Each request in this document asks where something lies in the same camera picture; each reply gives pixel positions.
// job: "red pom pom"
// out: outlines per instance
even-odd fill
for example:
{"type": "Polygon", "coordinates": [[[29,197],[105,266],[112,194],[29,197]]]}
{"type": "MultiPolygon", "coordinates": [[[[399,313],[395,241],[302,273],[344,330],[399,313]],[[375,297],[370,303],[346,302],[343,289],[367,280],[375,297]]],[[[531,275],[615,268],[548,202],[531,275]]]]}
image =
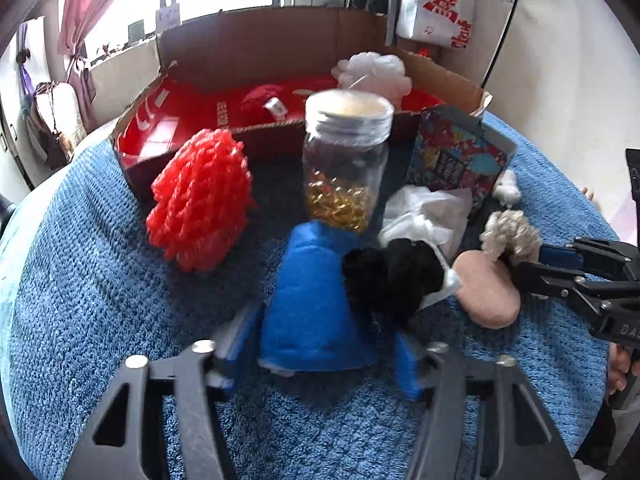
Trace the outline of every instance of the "red pom pom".
{"type": "Polygon", "coordinates": [[[202,130],[151,185],[157,204],[146,217],[149,242],[184,271],[215,267],[247,224],[254,202],[242,147],[229,130],[202,130]]]}

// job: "colorful box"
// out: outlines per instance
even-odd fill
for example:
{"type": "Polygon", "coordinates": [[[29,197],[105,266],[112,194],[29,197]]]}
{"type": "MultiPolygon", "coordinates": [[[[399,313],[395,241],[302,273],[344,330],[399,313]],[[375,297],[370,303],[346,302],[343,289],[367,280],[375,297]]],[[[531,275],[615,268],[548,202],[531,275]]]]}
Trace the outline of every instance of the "colorful box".
{"type": "Polygon", "coordinates": [[[420,117],[406,181],[432,191],[469,188],[475,212],[515,152],[515,143],[482,119],[453,106],[431,108],[420,117]]]}

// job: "gold beads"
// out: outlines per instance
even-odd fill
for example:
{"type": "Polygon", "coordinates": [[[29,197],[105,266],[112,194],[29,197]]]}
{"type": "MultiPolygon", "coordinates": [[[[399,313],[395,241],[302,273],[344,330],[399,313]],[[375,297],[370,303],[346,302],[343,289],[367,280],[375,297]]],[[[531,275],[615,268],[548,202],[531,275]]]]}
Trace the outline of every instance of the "gold beads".
{"type": "Polygon", "coordinates": [[[320,171],[309,171],[306,208],[311,218],[332,227],[361,233],[369,226],[374,201],[369,189],[338,178],[328,179],[320,171]]]}

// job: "white pom pom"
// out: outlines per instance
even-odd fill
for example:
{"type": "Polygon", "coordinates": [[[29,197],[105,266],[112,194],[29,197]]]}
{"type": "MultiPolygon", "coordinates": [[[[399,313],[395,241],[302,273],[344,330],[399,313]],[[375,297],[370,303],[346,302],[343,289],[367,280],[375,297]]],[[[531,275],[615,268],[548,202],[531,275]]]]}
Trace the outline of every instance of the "white pom pom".
{"type": "Polygon", "coordinates": [[[361,52],[351,59],[340,60],[332,69],[339,88],[373,92],[388,99],[401,110],[402,98],[412,89],[411,79],[405,76],[404,63],[398,56],[380,56],[377,52],[361,52]]]}

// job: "white paper bag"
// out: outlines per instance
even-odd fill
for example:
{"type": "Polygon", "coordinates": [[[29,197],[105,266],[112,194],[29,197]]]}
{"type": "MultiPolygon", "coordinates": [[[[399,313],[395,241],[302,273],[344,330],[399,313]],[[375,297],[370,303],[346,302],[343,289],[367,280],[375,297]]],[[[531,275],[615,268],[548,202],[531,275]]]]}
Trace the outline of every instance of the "white paper bag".
{"type": "Polygon", "coordinates": [[[401,0],[396,34],[408,40],[465,48],[474,0],[401,0]]]}

